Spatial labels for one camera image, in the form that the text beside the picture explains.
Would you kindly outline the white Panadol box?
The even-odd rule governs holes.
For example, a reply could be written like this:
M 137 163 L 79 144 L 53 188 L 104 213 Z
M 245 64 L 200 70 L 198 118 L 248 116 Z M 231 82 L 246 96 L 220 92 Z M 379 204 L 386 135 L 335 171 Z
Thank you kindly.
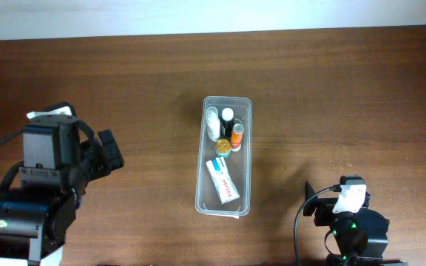
M 226 161 L 223 157 L 216 157 L 212 160 L 208 160 L 206 162 L 206 167 L 210 173 L 221 204 L 226 204 L 240 198 L 240 194 L 232 181 Z

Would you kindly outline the orange tablet tube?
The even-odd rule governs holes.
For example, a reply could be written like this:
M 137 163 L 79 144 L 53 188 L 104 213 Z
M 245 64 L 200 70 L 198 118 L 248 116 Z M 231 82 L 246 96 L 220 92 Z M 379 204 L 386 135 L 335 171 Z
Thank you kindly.
M 241 149 L 243 133 L 244 133 L 244 125 L 242 123 L 236 123 L 233 126 L 233 129 L 231 132 L 230 144 L 231 144 L 232 151 L 239 151 Z

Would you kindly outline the small gold lid jar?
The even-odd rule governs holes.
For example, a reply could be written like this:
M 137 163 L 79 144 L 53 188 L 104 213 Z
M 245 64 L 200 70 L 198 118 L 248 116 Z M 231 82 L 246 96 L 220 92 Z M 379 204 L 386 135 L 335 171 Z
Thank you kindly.
M 227 139 L 219 139 L 216 142 L 215 151 L 218 157 L 228 157 L 231 154 L 231 144 Z

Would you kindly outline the black bottle white cap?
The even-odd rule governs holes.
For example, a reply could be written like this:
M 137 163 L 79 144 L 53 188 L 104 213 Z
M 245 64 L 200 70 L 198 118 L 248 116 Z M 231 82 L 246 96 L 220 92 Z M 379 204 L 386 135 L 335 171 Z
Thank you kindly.
M 234 127 L 234 111 L 227 107 L 224 108 L 220 116 L 221 132 L 225 138 L 231 138 Z

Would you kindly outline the white plastic bottle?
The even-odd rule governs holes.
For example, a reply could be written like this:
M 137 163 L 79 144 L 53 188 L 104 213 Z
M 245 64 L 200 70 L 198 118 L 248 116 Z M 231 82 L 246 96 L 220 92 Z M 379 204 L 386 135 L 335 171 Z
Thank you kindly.
M 206 110 L 206 129 L 212 141 L 217 142 L 220 139 L 220 119 L 218 110 L 214 106 L 210 106 Z

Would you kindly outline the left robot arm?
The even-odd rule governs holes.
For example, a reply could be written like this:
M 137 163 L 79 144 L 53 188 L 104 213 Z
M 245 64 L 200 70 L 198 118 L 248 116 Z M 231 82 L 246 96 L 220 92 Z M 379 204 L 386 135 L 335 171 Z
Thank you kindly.
M 111 130 L 74 115 L 39 115 L 22 131 L 22 161 L 0 184 L 0 263 L 58 265 L 88 183 L 124 166 Z

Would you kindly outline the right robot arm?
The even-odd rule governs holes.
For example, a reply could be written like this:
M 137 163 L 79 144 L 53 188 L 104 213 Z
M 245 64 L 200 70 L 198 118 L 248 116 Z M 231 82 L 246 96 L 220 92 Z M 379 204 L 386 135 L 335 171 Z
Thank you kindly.
M 304 185 L 305 200 L 294 220 L 294 251 L 301 264 L 297 244 L 298 220 L 301 215 L 312 216 L 317 227 L 327 227 L 326 236 L 332 236 L 339 253 L 328 252 L 327 265 L 336 266 L 391 266 L 405 265 L 398 259 L 386 260 L 383 254 L 388 246 L 387 232 L 390 220 L 369 208 L 371 195 L 365 180 L 359 176 L 344 175 L 339 183 L 315 191 L 310 182 Z

